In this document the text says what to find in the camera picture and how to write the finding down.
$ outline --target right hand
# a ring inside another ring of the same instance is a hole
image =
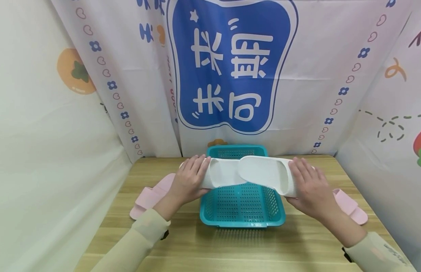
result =
[[[297,198],[286,198],[297,210],[323,222],[342,213],[324,173],[304,158],[293,158],[289,168],[298,189]]]
[[[185,160],[174,177],[167,197],[183,205],[209,192],[209,189],[200,188],[209,163],[210,157],[206,158],[205,155],[195,155]]]

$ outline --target white curtain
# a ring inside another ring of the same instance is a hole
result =
[[[127,177],[95,91],[49,0],[0,1],[0,272],[72,271]]]
[[[52,1],[132,161],[333,155],[411,3]]]
[[[412,11],[337,159],[421,271],[421,1]]]

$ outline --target star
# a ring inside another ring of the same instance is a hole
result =
[[[197,11],[194,9],[194,11],[190,11],[189,13],[191,14],[190,20],[194,22],[198,22]]]

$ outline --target teal plastic basket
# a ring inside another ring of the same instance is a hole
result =
[[[268,156],[261,145],[217,145],[207,149],[213,158],[240,159]],[[281,226],[286,220],[280,195],[253,183],[213,189],[201,198],[200,219],[217,227],[265,228]]]

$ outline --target sleeve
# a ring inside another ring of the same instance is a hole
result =
[[[376,232],[353,247],[345,248],[351,259],[365,272],[416,272],[393,247]]]
[[[169,225],[155,210],[145,211],[91,271],[135,272]]]

